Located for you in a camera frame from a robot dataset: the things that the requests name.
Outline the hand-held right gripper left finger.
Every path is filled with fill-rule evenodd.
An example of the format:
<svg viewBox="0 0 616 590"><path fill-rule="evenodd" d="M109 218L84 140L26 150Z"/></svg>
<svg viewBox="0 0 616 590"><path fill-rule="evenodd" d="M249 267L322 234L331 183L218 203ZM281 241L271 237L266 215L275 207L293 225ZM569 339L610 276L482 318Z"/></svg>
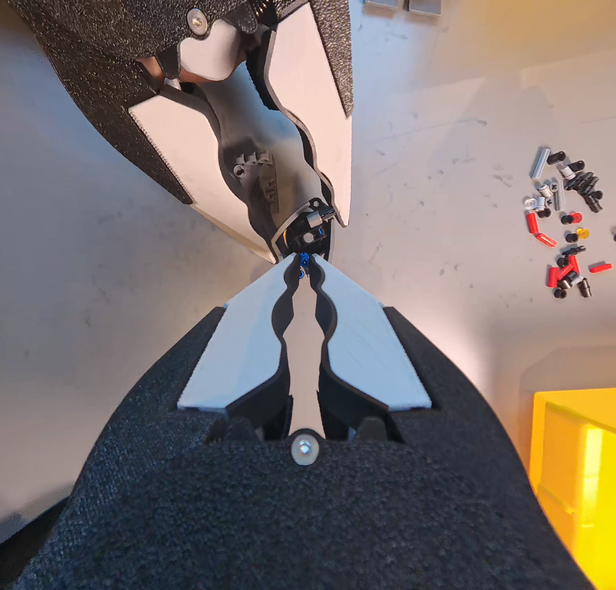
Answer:
<svg viewBox="0 0 616 590"><path fill-rule="evenodd" d="M178 409L278 412L289 391L284 333L298 286L299 255L290 255L224 305Z"/></svg>

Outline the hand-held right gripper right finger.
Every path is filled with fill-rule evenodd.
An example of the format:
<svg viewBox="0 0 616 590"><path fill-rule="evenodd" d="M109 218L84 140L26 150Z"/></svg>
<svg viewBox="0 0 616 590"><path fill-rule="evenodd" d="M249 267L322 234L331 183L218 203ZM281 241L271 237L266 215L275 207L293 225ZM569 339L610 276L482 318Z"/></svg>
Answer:
<svg viewBox="0 0 616 590"><path fill-rule="evenodd" d="M431 408L384 305L319 255L309 270L326 375L385 411Z"/></svg>

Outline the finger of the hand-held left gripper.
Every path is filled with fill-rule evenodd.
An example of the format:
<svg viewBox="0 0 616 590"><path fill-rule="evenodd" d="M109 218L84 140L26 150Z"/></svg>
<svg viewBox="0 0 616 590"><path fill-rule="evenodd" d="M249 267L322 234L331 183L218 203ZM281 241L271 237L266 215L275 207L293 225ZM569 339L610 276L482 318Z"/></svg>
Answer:
<svg viewBox="0 0 616 590"><path fill-rule="evenodd" d="M191 207L274 264L268 241L252 226L248 197L224 170L219 120L199 86L163 86L128 110L191 201Z"/></svg>
<svg viewBox="0 0 616 590"><path fill-rule="evenodd" d="M264 82L277 108L295 124L304 159L325 185L339 224L348 226L352 118L343 108L310 3L271 31Z"/></svg>

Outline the grey toy eye module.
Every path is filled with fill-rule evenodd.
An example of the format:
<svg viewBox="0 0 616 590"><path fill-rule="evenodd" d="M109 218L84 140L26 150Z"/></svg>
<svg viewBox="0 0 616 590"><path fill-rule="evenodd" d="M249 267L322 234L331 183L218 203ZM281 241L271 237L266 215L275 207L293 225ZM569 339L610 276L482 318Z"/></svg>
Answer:
<svg viewBox="0 0 616 590"><path fill-rule="evenodd" d="M271 240L275 262L291 254L316 254L331 262L335 211L318 197L304 203L282 224Z"/></svg>

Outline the pile of small toy pieces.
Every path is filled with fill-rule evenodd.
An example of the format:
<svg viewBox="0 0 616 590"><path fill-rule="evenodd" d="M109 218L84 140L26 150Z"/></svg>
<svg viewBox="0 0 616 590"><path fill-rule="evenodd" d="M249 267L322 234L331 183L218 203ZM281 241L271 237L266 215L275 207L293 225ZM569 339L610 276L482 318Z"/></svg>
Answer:
<svg viewBox="0 0 616 590"><path fill-rule="evenodd" d="M605 186L565 151L538 147L530 167L533 191L522 201L525 225L537 243L550 251L544 285L556 300L573 293L592 297L591 280L615 274L615 255L592 255L597 222L607 209Z"/></svg>

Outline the yellow plastic bin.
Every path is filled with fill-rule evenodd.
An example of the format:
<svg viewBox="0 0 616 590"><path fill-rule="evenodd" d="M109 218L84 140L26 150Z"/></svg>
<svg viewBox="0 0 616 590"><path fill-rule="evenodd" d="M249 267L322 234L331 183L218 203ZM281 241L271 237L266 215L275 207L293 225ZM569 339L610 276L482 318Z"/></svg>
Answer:
<svg viewBox="0 0 616 590"><path fill-rule="evenodd" d="M597 589L615 589L615 389L537 392L528 475Z"/></svg>

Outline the grey desk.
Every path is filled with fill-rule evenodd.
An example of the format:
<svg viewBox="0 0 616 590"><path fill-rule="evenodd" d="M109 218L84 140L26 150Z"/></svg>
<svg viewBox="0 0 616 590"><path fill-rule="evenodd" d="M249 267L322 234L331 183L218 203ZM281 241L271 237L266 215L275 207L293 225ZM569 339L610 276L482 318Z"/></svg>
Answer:
<svg viewBox="0 0 616 590"><path fill-rule="evenodd" d="M615 387L615 274L556 300L522 201L539 146L584 160L607 205L591 254L615 255L615 0L447 0L435 24L348 0L351 204L329 263L384 305L432 407L326 375L309 275L278 412L177 401L224 305L279 263L112 147L5 2L1 525L52 512L12 589L596 589L528 486L520 420L537 392ZM226 80L156 73L203 90L234 177L273 154L279 213L248 200L271 248L330 205L247 56Z"/></svg>

